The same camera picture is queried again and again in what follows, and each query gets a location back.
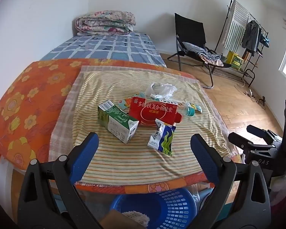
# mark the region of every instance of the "blue checkered bed sheet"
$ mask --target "blue checkered bed sheet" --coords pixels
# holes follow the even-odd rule
[[[75,36],[46,54],[50,59],[116,59],[166,67],[147,34]]]

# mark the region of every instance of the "barcode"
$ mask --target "barcode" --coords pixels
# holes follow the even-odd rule
[[[99,105],[99,107],[104,111],[112,108],[113,106],[114,106],[114,104],[110,100],[107,100],[104,103],[102,103],[101,105]]]

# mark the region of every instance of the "blue gripper pad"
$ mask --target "blue gripper pad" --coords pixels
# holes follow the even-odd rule
[[[265,131],[262,130],[262,129],[259,129],[258,127],[255,127],[255,126],[252,126],[252,125],[249,125],[247,126],[247,132],[259,137],[259,138],[263,138],[265,136]]]
[[[219,183],[218,167],[214,162],[214,160],[212,159],[211,155],[206,150],[206,147],[209,146],[199,134],[195,134],[191,137],[192,152],[194,153],[196,159],[198,160],[198,163],[200,164],[207,179],[211,183],[217,185]]]
[[[71,167],[70,181],[72,185],[82,179],[87,167],[89,166],[91,159],[93,158],[96,150],[98,149],[98,135],[94,133],[89,140],[87,138],[80,145],[84,148]]]

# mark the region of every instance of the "metal bolt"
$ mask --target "metal bolt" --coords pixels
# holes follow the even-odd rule
[[[66,155],[61,155],[61,156],[58,158],[58,160],[59,160],[60,162],[66,161],[66,160],[67,160],[67,156],[66,156]]]
[[[222,159],[223,159],[223,161],[225,161],[226,163],[231,162],[231,158],[229,158],[229,157],[223,157]]]
[[[255,160],[253,160],[253,161],[252,161],[252,165],[255,166],[255,167],[257,167],[257,166],[258,166],[258,162],[255,161]]]
[[[30,164],[31,164],[31,165],[35,165],[35,164],[37,164],[37,159],[35,159],[35,158],[34,158],[34,159],[32,159],[32,160],[31,160],[31,162],[30,162]]]

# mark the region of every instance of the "blue plastic basket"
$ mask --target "blue plastic basket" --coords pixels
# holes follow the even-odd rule
[[[146,214],[150,218],[147,229],[184,229],[197,214],[195,201],[185,188],[118,195],[110,209],[121,213],[137,211]]]

